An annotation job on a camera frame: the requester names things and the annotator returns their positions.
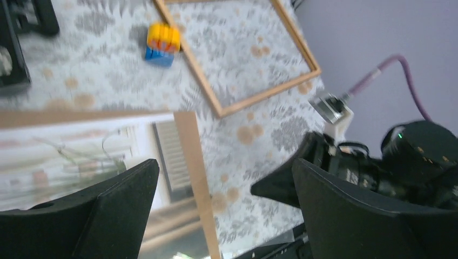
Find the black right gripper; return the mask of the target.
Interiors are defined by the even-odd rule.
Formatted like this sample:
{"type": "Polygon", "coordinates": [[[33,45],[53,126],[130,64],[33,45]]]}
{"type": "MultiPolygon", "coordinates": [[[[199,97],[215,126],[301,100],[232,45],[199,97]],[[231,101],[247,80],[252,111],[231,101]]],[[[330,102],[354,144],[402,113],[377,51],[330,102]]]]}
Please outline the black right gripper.
{"type": "Polygon", "coordinates": [[[251,186],[252,195],[299,208],[292,174],[293,162],[304,159],[339,179],[386,197],[441,209],[457,209],[457,166],[441,170],[426,183],[397,180],[380,159],[369,156],[366,145],[343,142],[318,132],[305,134],[298,150],[281,166],[251,186]]]}

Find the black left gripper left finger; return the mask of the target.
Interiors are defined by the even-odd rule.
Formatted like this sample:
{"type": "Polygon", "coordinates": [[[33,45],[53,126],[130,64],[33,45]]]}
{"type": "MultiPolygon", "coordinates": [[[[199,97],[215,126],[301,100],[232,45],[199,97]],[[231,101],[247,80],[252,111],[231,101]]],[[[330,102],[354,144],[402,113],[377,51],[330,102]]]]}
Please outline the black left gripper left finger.
{"type": "Polygon", "coordinates": [[[148,159],[59,199],[1,212],[1,258],[137,258],[158,176],[148,159]]]}

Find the wooden picture frame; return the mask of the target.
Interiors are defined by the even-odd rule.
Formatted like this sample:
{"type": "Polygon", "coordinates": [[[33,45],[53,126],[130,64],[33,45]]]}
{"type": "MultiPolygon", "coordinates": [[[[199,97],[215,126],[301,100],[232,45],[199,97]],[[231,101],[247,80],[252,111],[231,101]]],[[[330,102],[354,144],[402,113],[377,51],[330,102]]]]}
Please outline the wooden picture frame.
{"type": "Polygon", "coordinates": [[[224,118],[285,94],[322,90],[321,68],[287,1],[154,1],[181,33],[158,86],[187,110],[224,118]]]}

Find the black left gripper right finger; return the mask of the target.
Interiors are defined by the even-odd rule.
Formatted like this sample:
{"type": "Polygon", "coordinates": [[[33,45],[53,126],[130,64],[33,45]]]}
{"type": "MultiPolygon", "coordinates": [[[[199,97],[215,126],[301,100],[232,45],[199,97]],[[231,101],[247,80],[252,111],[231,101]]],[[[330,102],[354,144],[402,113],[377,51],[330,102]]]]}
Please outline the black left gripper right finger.
{"type": "Polygon", "coordinates": [[[314,258],[457,258],[457,212],[415,205],[297,159],[292,174],[314,258]]]}

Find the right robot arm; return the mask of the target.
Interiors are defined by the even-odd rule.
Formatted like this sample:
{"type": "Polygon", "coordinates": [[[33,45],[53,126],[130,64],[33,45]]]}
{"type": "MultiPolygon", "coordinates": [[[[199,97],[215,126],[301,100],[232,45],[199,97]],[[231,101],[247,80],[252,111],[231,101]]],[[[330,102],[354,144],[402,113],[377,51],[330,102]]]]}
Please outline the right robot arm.
{"type": "Polygon", "coordinates": [[[306,133],[296,153],[255,182],[252,195],[298,207],[293,162],[304,159],[360,188],[409,203],[457,210],[457,137],[427,120],[393,126],[373,158],[359,142],[337,142],[329,134],[306,133]]]}

